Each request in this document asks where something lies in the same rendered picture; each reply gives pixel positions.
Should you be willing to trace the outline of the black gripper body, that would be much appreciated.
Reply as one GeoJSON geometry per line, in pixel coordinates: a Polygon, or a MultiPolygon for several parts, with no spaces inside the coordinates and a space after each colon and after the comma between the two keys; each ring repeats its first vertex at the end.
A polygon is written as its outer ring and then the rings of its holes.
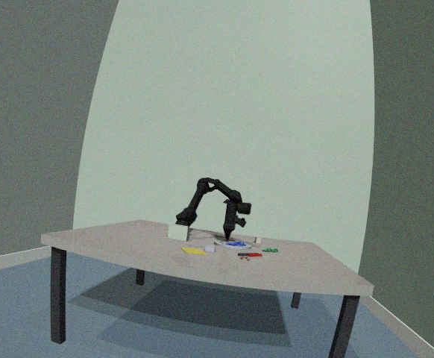
{"type": "Polygon", "coordinates": [[[226,212],[223,228],[235,230],[236,224],[233,223],[235,217],[236,217],[236,213],[226,212]]]}

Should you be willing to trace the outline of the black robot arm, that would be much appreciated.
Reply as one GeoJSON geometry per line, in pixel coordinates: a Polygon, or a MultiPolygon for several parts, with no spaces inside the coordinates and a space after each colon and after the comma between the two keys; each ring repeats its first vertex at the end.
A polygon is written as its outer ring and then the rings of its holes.
{"type": "MultiPolygon", "coordinates": [[[[226,212],[228,213],[238,212],[239,214],[250,213],[252,205],[251,203],[242,202],[242,196],[240,192],[230,189],[229,187],[224,185],[219,179],[201,178],[198,180],[197,190],[191,202],[189,203],[189,206],[185,208],[181,213],[176,215],[177,221],[175,224],[190,227],[197,217],[195,211],[203,195],[208,192],[212,192],[215,189],[218,189],[220,192],[222,192],[230,199],[224,201],[224,203],[227,204],[226,212]],[[214,186],[210,187],[208,183],[212,183],[214,184],[214,186]]],[[[233,223],[237,223],[241,225],[241,227],[244,227],[246,221],[245,218],[239,218],[238,216],[236,216],[233,223]]]]}

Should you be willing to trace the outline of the yellow flat rectangle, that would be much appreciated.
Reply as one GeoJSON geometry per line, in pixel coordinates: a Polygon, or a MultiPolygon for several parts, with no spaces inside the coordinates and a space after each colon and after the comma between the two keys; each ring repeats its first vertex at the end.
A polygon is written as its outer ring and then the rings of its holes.
{"type": "Polygon", "coordinates": [[[188,254],[206,255],[200,248],[182,248],[188,254]]]}

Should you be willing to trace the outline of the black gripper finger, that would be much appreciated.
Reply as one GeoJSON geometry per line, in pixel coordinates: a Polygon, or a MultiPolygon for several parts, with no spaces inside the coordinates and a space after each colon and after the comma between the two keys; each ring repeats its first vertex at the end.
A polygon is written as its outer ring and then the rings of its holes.
{"type": "Polygon", "coordinates": [[[229,240],[232,231],[234,231],[234,230],[224,228],[224,234],[225,234],[225,237],[226,237],[227,241],[229,240]]]}

